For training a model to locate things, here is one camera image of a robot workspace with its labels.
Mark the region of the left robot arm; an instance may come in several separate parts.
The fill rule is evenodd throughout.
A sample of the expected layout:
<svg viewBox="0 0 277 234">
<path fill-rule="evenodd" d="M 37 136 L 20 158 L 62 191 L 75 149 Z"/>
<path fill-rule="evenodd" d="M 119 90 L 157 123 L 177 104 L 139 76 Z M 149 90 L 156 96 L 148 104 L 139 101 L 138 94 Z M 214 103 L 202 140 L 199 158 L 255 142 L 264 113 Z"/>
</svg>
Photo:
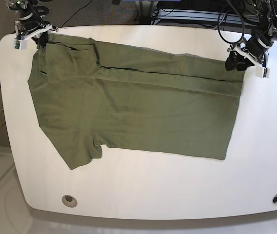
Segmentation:
<svg viewBox="0 0 277 234">
<path fill-rule="evenodd" d="M 258 22 L 256 27 L 251 30 L 251 37 L 246 39 L 245 24 L 253 24 L 252 21 L 246 19 L 234 5 L 227 1 L 235 13 L 239 16 L 242 34 L 240 39 L 235 42 L 224 42 L 230 44 L 228 48 L 229 57 L 225 62 L 227 71 L 237 70 L 245 71 L 251 66 L 257 66 L 268 72 L 268 50 L 277 41 L 277 0 L 253 0 L 251 4 L 257 13 Z"/>
</svg>

